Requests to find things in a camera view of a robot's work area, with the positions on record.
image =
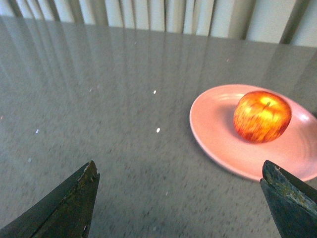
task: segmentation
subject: red apple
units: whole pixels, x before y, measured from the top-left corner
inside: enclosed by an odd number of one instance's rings
[[[266,91],[244,95],[234,112],[233,125],[244,139],[269,142],[284,133],[292,118],[292,110],[281,97]]]

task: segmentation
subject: vertical blind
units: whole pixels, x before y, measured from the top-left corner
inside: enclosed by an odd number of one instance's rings
[[[0,15],[317,47],[317,0],[0,0]]]

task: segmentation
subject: pink plate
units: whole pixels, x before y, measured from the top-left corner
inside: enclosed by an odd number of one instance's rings
[[[233,127],[233,114],[243,95],[270,90],[250,85],[223,85],[207,90],[193,103],[190,126],[202,149],[219,165],[244,178],[260,181],[270,160],[303,181],[317,177],[317,119],[292,100],[292,119],[276,140],[252,144]]]

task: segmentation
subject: gray countertop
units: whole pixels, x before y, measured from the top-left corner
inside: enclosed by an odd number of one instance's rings
[[[251,84],[316,115],[315,48],[18,18],[0,32],[0,227],[94,160],[92,238],[280,237],[259,183],[202,151],[189,111]]]

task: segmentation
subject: table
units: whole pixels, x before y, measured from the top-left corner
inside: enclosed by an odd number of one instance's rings
[[[315,48],[6,17],[0,31],[0,227],[94,160],[92,238],[280,237],[259,183],[201,150],[189,111],[239,83],[316,115]]]

